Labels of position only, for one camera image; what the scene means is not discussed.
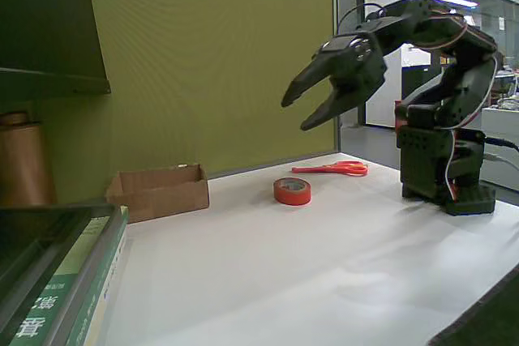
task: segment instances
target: desk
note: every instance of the desk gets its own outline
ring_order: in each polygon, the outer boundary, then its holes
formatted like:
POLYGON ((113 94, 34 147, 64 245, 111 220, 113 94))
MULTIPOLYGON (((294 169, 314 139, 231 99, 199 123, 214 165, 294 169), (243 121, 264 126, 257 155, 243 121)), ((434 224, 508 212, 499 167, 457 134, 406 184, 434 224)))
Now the desk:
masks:
POLYGON ((289 207, 272 182, 290 166, 211 180, 208 210, 129 226, 100 344, 423 345, 519 263, 518 207, 448 216, 372 163, 306 175, 311 203, 289 207))

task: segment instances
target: orange scissors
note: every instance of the orange scissors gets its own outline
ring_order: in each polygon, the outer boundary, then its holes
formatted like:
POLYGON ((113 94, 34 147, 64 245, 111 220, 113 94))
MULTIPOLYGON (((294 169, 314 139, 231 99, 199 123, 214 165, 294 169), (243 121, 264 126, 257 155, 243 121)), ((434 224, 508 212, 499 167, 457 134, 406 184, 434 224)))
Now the orange scissors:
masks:
POLYGON ((311 168, 292 168, 292 173, 340 173, 349 176, 366 176, 367 165, 360 161, 339 161, 335 164, 311 168))

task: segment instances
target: open cardboard box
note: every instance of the open cardboard box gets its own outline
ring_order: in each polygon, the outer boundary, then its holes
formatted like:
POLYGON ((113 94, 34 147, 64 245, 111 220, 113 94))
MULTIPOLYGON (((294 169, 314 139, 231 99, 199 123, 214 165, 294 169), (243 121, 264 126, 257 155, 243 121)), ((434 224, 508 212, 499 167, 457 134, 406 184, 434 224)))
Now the open cardboard box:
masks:
POLYGON ((129 208, 129 223, 209 207, 208 179, 200 165, 119 172, 106 191, 108 203, 129 208))

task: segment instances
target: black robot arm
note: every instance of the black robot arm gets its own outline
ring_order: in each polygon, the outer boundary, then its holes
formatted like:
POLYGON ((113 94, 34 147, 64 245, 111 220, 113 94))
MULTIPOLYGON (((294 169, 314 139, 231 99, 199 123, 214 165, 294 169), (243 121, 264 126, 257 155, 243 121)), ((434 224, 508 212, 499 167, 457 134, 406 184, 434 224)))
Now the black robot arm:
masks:
POLYGON ((354 31, 323 44, 295 77, 281 105, 329 77, 332 93, 301 125, 316 127, 365 103, 384 83, 384 56, 409 43, 455 57, 438 85, 410 94, 395 114, 402 195, 441 204, 453 215, 494 210, 495 192, 479 185, 485 135, 462 129, 483 106, 502 57, 492 37, 434 0, 400 0, 369 14, 354 31))

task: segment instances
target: red tape roll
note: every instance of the red tape roll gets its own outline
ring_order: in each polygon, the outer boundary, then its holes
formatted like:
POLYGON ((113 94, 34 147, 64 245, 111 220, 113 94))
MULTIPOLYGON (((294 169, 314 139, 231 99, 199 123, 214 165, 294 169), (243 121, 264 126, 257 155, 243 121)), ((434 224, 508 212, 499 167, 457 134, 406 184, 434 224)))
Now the red tape roll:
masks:
POLYGON ((310 202, 310 184, 300 178, 280 178, 274 182, 274 198, 289 206, 302 206, 310 202))

